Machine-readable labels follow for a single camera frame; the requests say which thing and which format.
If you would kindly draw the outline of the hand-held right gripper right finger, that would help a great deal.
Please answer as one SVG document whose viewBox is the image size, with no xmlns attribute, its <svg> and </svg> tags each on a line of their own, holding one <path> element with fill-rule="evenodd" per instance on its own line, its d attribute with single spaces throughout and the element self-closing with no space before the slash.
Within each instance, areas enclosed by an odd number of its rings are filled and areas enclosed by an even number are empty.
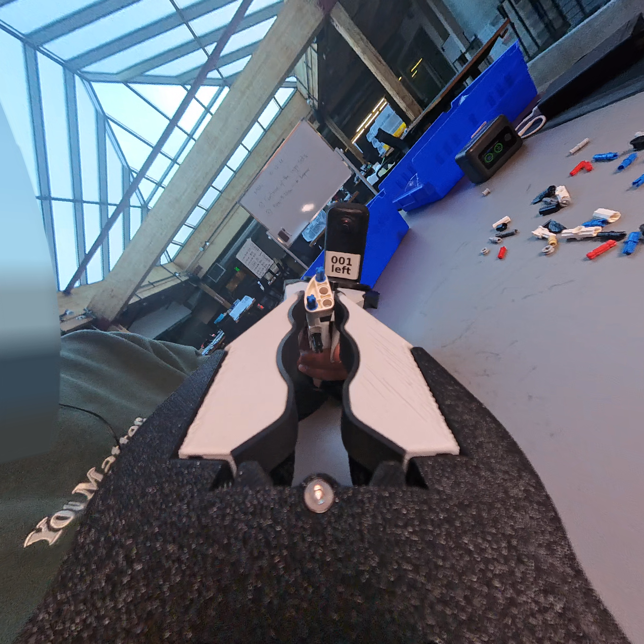
<svg viewBox="0 0 644 644">
<path fill-rule="evenodd" d="M 449 429 L 412 353 L 413 346 L 347 296 L 336 297 L 341 360 L 342 442 L 362 466 L 415 457 L 458 455 Z"/>
</svg>

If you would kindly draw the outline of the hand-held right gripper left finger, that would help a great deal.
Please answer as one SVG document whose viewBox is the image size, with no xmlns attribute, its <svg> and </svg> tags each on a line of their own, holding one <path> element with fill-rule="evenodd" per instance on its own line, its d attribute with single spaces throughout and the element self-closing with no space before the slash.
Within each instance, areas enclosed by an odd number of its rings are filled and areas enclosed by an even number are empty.
<svg viewBox="0 0 644 644">
<path fill-rule="evenodd" d="M 178 449 L 180 459 L 278 466 L 294 452 L 298 413 L 292 373 L 299 333 L 295 292 L 230 343 Z"/>
</svg>

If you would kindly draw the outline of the white spotted toy panel assembly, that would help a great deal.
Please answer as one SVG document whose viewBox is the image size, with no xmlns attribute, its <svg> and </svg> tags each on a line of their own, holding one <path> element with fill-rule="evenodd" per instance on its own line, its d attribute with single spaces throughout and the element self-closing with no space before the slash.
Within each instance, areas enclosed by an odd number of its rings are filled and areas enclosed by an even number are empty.
<svg viewBox="0 0 644 644">
<path fill-rule="evenodd" d="M 304 306 L 310 349 L 317 354 L 330 350 L 335 300 L 323 267 L 316 269 L 305 289 Z"/>
</svg>

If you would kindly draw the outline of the person's left hand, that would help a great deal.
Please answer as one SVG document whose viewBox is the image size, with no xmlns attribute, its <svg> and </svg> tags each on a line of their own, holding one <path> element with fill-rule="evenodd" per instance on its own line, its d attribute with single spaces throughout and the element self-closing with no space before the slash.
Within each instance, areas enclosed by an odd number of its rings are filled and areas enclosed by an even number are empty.
<svg viewBox="0 0 644 644">
<path fill-rule="evenodd" d="M 338 382 L 348 377 L 340 357 L 340 348 L 337 346 L 333 352 L 323 350 L 316 353 L 313 350 L 301 350 L 298 359 L 298 369 L 314 381 Z"/>
</svg>

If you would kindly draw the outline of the blue plastic bin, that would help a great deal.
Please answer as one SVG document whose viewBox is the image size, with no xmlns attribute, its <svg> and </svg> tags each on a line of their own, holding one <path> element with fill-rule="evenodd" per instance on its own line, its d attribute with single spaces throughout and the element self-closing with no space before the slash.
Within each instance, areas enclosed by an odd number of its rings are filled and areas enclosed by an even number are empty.
<svg viewBox="0 0 644 644">
<path fill-rule="evenodd" d="M 360 284 L 373 287 L 407 234 L 409 226 L 384 191 L 367 204 L 370 213 Z"/>
<path fill-rule="evenodd" d="M 518 43 L 469 85 L 428 128 L 381 183 L 385 197 L 406 212 L 443 199 L 464 173 L 455 156 L 485 122 L 515 121 L 537 93 Z"/>
</svg>

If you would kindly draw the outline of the white paper notice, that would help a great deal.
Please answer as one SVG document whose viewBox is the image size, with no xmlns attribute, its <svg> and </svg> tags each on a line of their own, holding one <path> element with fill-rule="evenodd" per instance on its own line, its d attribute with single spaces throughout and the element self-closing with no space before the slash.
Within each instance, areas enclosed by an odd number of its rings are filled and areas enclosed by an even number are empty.
<svg viewBox="0 0 644 644">
<path fill-rule="evenodd" d="M 246 239 L 236 254 L 241 262 L 257 278 L 263 278 L 274 264 L 274 259 L 257 246 L 252 239 Z"/>
</svg>

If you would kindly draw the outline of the whiteboard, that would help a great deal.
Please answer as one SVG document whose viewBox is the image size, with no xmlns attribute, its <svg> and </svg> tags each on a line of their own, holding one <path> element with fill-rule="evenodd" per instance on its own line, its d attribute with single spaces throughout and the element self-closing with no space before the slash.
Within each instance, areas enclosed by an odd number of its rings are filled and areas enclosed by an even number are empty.
<svg viewBox="0 0 644 644">
<path fill-rule="evenodd" d="M 342 157 L 303 120 L 239 203 L 273 239 L 289 247 L 351 175 Z"/>
</svg>

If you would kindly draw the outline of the black device with green display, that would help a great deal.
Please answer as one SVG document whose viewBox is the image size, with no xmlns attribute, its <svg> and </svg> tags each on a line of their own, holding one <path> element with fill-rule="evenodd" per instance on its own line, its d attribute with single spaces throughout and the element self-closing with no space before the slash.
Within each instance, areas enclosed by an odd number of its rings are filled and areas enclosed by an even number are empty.
<svg viewBox="0 0 644 644">
<path fill-rule="evenodd" d="M 484 123 L 456 155 L 455 162 L 474 184 L 488 181 L 522 147 L 522 139 L 505 115 Z"/>
</svg>

